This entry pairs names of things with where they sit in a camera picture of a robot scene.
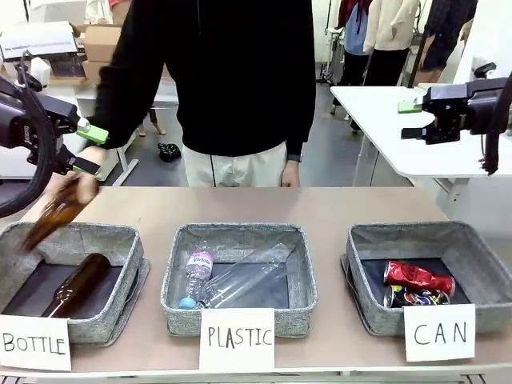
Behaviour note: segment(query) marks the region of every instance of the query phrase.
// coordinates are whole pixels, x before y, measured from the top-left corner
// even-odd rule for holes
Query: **brown glass bottle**
[[[39,220],[36,221],[22,244],[22,250],[31,252],[40,242],[76,219],[87,204],[81,204],[77,198],[78,179],[71,180],[62,188],[55,199],[49,202]]]
[[[68,318],[79,309],[90,292],[99,287],[108,274],[109,259],[90,254],[55,291],[54,299],[42,313],[44,318]]]

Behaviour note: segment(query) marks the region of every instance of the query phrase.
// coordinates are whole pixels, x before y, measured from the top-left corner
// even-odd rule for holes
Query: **bottle label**
[[[205,266],[211,270],[212,267],[214,266],[214,258],[208,252],[197,252],[190,256],[187,265]]]

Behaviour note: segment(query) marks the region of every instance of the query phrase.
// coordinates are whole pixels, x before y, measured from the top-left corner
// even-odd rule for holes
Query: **white sweater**
[[[413,38],[419,0],[373,0],[368,12],[364,51],[404,50]],[[396,29],[393,38],[392,27]]]

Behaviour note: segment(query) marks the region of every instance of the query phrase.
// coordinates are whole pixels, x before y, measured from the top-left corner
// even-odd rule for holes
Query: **red can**
[[[384,283],[389,286],[406,286],[412,290],[440,290],[452,297],[455,280],[451,276],[434,276],[428,270],[403,262],[388,262]]]

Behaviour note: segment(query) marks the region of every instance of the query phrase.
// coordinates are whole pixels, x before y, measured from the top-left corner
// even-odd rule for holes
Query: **black can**
[[[450,297],[440,290],[420,290],[413,292],[404,286],[389,286],[384,295],[385,308],[403,306],[440,306],[450,304]]]

